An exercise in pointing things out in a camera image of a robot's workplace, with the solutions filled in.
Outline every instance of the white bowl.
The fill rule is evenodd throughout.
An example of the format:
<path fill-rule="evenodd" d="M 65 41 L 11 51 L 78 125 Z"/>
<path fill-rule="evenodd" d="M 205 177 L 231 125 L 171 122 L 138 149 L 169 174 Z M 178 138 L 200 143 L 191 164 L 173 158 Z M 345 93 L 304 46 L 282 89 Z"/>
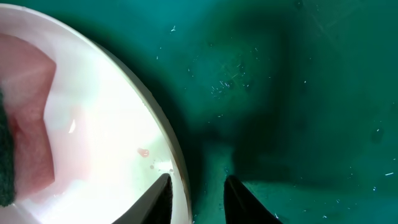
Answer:
<path fill-rule="evenodd" d="M 0 208 L 1 224 L 110 224 L 164 172 L 172 176 L 172 223 L 192 222 L 177 138 L 135 74 L 77 31 L 25 7 L 0 4 L 0 33 L 57 64 L 44 114 L 55 182 Z"/>

